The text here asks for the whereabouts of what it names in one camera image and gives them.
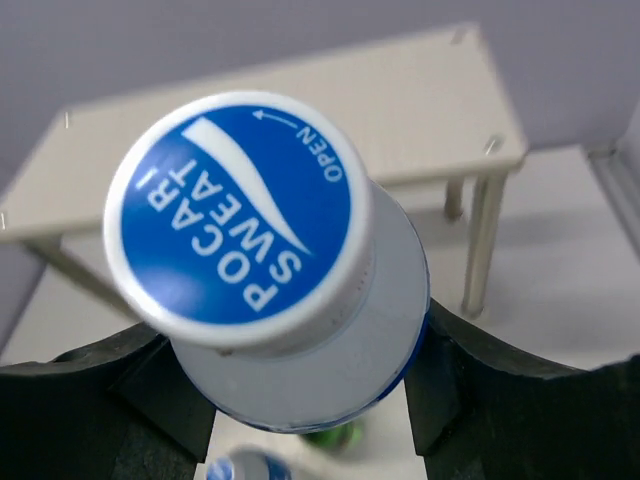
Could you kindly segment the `Pocari Sweat bottle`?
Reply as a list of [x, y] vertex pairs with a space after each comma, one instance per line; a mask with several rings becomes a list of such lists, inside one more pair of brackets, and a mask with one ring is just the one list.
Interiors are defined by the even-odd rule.
[[430, 275], [403, 208], [294, 98], [214, 94], [151, 124], [108, 190], [117, 290], [195, 387], [258, 429], [349, 422], [402, 380]]
[[291, 468], [278, 457], [253, 448], [232, 450], [214, 460], [207, 480], [291, 480]]

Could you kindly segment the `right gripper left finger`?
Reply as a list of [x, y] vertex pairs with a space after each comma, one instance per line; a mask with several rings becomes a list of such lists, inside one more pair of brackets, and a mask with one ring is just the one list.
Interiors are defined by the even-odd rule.
[[215, 408], [170, 341], [136, 325], [1, 369], [4, 479], [191, 479]]

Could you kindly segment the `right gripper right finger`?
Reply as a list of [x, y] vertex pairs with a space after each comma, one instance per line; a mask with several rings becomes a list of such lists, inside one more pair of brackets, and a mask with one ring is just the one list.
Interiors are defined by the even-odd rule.
[[432, 302], [405, 377], [430, 479], [636, 479], [639, 358], [580, 370]]

